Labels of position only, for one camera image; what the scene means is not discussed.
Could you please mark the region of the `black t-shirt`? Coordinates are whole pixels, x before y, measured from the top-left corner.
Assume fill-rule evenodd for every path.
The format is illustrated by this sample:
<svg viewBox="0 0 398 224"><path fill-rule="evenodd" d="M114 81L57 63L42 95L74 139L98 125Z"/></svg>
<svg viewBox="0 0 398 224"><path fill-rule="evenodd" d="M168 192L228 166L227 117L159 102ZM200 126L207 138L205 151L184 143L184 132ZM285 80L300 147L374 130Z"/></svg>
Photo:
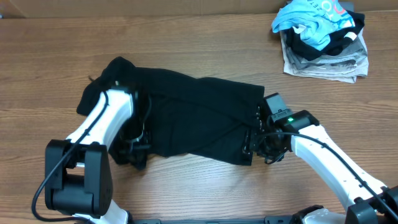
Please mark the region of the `black t-shirt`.
<svg viewBox="0 0 398 224"><path fill-rule="evenodd" d="M252 156L244 156L241 148L245 132L259 127L256 111L263 102L263 86L137 67L117 57L85 88L77 113L89 115L101 91L116 83L140 89L152 98L152 110L146 121L152 136L148 155L170 157L189 153L235 165L251 165Z"/></svg>

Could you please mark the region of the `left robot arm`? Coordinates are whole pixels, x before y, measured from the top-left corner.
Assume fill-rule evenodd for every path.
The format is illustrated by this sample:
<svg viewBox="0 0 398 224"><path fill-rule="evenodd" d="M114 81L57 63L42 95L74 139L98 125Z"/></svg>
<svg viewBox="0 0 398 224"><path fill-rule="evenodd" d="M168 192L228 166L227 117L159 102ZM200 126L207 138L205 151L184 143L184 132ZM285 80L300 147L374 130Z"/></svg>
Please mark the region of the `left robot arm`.
<svg viewBox="0 0 398 224"><path fill-rule="evenodd" d="M45 149L45 179L38 193L61 221L132 223L132 215L113 200L109 158L146 167L152 136L146 121L152 98L140 89L112 87L99 95L82 125Z"/></svg>

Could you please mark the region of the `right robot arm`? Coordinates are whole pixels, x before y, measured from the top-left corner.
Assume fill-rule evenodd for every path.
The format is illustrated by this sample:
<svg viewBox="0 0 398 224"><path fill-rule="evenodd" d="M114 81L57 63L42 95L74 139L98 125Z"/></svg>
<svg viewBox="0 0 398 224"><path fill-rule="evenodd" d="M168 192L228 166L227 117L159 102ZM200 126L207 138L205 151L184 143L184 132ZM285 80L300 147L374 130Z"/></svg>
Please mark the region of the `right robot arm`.
<svg viewBox="0 0 398 224"><path fill-rule="evenodd" d="M258 107L258 131L246 135L243 153L263 157L267 165L288 152L305 161L338 197L345 213L312 205L265 223L397 223L397 187L390 188L363 170L329 137L311 113L294 113L278 93Z"/></svg>

